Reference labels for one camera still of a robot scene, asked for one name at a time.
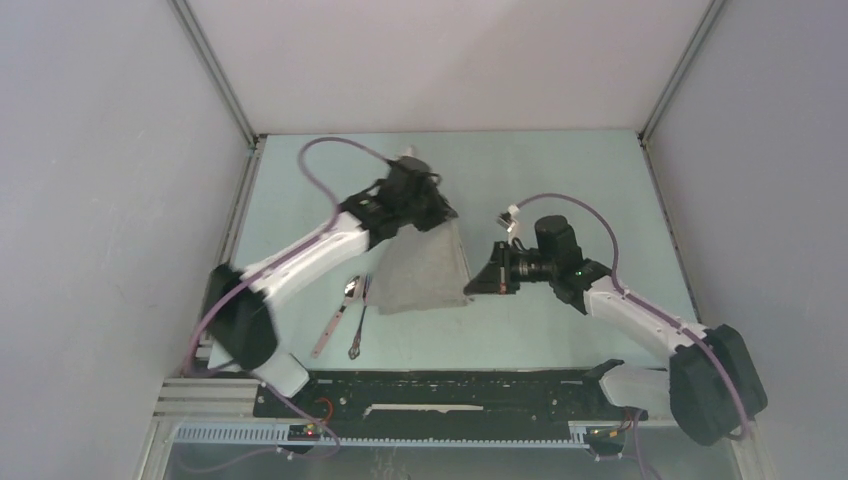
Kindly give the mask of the grey cloth napkin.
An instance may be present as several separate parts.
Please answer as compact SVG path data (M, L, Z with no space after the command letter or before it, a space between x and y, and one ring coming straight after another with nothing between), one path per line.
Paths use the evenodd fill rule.
M457 219L427 232L408 225L377 262L368 303L382 315L464 307L469 281Z

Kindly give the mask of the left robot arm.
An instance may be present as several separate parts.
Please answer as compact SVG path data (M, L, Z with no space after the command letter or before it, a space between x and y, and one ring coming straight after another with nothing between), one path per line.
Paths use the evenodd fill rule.
M428 232L456 218L440 177L420 159L389 163L386 177L337 204L309 236L244 269L217 266L209 276L202 322L219 352L271 386L278 404L304 416L316 403L308 370L279 344L274 311L338 265L412 226Z

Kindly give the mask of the iridescent fork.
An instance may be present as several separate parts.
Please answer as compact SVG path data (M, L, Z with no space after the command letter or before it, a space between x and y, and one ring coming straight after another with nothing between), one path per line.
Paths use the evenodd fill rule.
M362 302L363 307L360 314L359 323L355 332L355 335L352 339L351 346L348 350L348 358L350 360L356 360L361 354L361 341L362 341L362 332L364 327L365 315L369 306L369 293L372 284L373 276L371 274L367 274L365 276L364 287L362 290Z

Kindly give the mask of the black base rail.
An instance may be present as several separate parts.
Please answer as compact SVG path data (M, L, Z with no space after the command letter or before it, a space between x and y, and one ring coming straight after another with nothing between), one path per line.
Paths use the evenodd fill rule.
M552 439L586 422L601 431L627 426L632 407L612 405L592 370L318 370L288 402L256 392L253 415L327 421L338 436L465 434L482 439Z

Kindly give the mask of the left aluminium frame post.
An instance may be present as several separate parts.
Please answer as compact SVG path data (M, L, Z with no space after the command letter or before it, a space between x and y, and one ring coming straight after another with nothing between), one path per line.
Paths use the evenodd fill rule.
M258 134L248 120L247 114L193 7L186 0L168 0L167 3L173 10L196 56L207 72L212 86L235 122L241 137L246 141L249 148L254 148L257 144Z

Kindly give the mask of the aluminium frame post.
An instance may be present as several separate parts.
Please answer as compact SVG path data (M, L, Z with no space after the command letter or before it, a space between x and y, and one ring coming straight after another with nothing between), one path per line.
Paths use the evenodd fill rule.
M662 88L645 123L639 131L639 139L643 145L648 144L654 136L666 111L670 107L689 71L693 67L701 50L714 31L721 15L729 4L728 0L711 0L701 15L696 27L687 41L683 52L675 64L671 75Z
M235 122L241 137L246 141L249 148L254 148L257 144L258 134L248 120L247 114L193 7L186 0L168 0L167 3L173 10L196 56L207 72L212 86Z

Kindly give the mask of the right aluminium frame post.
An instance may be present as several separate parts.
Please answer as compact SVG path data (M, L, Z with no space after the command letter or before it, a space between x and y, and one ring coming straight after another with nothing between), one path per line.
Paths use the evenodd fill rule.
M687 41L683 52L675 64L671 75L662 88L645 123L639 131L639 139L643 145L648 144L654 136L666 111L670 107L689 71L693 67L701 50L714 31L721 15L729 4L728 0L711 0L701 15L696 27Z

